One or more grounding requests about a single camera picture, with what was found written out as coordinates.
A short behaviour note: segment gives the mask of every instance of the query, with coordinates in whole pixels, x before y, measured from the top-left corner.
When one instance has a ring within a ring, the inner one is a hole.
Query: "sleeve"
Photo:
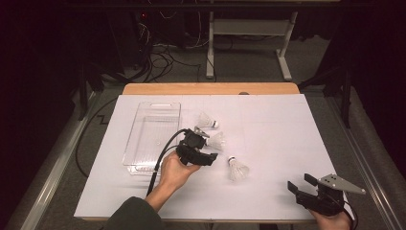
[[[131,197],[111,216],[105,230],[164,230],[159,215],[143,199]]]

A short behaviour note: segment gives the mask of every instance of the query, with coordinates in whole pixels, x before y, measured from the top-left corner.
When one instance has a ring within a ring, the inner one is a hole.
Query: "hand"
[[[192,173],[200,169],[200,166],[197,165],[184,165],[176,151],[171,152],[164,158],[161,167],[159,185],[174,192],[186,183]]]
[[[186,183],[189,176],[199,169],[197,165],[184,165],[177,153],[171,152],[164,158],[159,184],[146,197],[146,202],[158,212],[172,194]]]
[[[321,215],[312,210],[308,210],[314,218],[316,218],[317,223],[321,230],[349,230],[350,229],[350,219],[344,213],[341,212],[336,216],[327,217]]]

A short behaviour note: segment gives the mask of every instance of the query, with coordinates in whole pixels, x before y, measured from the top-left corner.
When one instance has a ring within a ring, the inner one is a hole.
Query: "shuttlecock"
[[[223,150],[225,143],[226,141],[222,131],[206,140],[206,145],[215,148],[216,150]]]
[[[238,181],[247,177],[250,168],[237,161],[234,156],[229,157],[230,179]]]
[[[199,121],[197,123],[198,127],[213,127],[218,128],[219,123],[207,115],[205,112],[200,113]]]

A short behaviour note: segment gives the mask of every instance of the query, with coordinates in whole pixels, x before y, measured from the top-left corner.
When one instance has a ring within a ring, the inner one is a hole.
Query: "human hand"
[[[198,171],[201,166],[197,165],[184,165],[177,155],[176,151],[171,152],[164,158],[161,166],[161,179],[159,181],[160,187],[175,192],[182,187],[189,176]]]
[[[335,216],[327,217],[321,215],[315,211],[308,210],[314,218],[316,218],[317,224],[321,230],[349,230],[350,229],[350,219],[344,213],[341,212]]]

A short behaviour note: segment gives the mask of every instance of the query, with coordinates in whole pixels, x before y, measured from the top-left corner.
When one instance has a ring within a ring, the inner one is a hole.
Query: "clear plastic container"
[[[140,103],[124,152],[131,174],[152,174],[159,155],[179,129],[180,103]],[[169,147],[176,145],[173,139]]]

